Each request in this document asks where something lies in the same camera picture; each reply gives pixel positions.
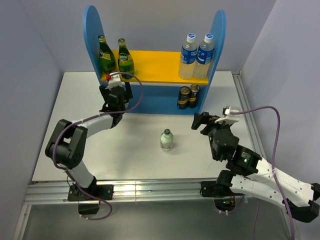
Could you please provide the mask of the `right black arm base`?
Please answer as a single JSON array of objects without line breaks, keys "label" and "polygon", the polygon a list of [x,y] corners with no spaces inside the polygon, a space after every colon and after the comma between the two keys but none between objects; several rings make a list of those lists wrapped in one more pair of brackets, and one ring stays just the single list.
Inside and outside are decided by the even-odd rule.
[{"label": "right black arm base", "polygon": [[234,193],[229,187],[217,184],[216,180],[201,181],[199,194],[213,199],[213,209],[220,215],[228,216],[239,209],[246,201],[241,193]]}]

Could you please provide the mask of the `Pocari Sweat bottle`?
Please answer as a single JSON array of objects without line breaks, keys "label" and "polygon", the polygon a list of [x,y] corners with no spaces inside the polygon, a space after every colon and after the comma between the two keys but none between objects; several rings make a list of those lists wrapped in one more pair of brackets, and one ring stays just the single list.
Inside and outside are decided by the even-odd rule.
[{"label": "Pocari Sweat bottle", "polygon": [[188,80],[192,78],[197,50],[196,35],[189,33],[180,51],[178,75],[181,79]]},{"label": "Pocari Sweat bottle", "polygon": [[193,69],[193,76],[196,79],[203,80],[207,77],[214,51],[214,36],[207,33],[197,49],[196,63]]}]

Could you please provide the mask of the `green Perrier bottle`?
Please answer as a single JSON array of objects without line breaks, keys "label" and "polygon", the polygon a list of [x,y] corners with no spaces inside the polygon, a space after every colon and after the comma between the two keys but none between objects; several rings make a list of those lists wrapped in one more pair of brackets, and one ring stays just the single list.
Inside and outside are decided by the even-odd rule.
[{"label": "green Perrier bottle", "polygon": [[126,40],[124,38],[118,39],[118,70],[120,72],[135,74],[135,65],[133,58],[126,46]]},{"label": "green Perrier bottle", "polygon": [[98,36],[99,41],[99,62],[102,71],[108,75],[117,70],[116,58],[107,44],[106,38],[103,34]]}]

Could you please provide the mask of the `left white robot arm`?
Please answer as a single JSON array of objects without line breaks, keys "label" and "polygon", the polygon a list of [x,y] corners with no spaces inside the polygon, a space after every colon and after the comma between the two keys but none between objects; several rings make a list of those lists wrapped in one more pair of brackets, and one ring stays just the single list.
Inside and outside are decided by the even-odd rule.
[{"label": "left white robot arm", "polygon": [[86,122],[80,121],[79,124],[59,120],[45,148],[45,155],[75,180],[74,192],[86,200],[93,200],[103,194],[102,187],[97,186],[96,177],[83,162],[87,138],[118,125],[123,118],[123,111],[129,105],[129,99],[133,98],[128,82],[112,88],[109,85],[100,86],[99,90],[104,99],[100,116]]}]

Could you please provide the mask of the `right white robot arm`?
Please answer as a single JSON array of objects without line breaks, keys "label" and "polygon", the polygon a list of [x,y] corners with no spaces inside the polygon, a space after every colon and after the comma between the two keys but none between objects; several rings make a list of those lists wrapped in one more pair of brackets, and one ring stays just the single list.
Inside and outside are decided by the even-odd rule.
[{"label": "right white robot arm", "polygon": [[231,126],[239,120],[239,116],[228,112],[224,117],[208,112],[194,114],[191,129],[204,125],[201,134],[208,136],[212,158],[226,161],[226,169],[217,180],[201,182],[200,195],[210,198],[248,195],[286,209],[295,220],[312,222],[320,213],[316,202],[320,185],[305,183],[273,168],[261,155],[240,145],[239,138],[231,132]]}]

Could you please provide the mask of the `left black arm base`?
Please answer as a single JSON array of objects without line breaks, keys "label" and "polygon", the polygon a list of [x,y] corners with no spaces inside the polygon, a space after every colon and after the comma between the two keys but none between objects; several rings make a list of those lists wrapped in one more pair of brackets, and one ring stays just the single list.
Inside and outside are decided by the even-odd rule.
[{"label": "left black arm base", "polygon": [[[102,220],[109,217],[113,211],[112,205],[109,203],[113,199],[114,185],[112,184],[98,184],[94,187],[79,189],[77,185],[71,185],[67,196],[68,202],[78,203],[78,213],[83,218],[89,220]],[[102,204],[109,206],[109,212],[106,216],[96,217]]]}]

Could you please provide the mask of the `clear glass bottle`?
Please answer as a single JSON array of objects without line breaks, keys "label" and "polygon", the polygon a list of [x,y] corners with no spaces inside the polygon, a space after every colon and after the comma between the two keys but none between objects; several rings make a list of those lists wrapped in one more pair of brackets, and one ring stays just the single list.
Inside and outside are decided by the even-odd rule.
[{"label": "clear glass bottle", "polygon": [[126,110],[129,108],[129,105],[130,105],[129,102],[130,102],[129,99],[127,99],[127,100],[124,101],[124,106],[125,106],[125,109],[126,109]]},{"label": "clear glass bottle", "polygon": [[173,147],[174,136],[170,129],[165,129],[160,135],[160,148],[164,151],[170,151]]}]

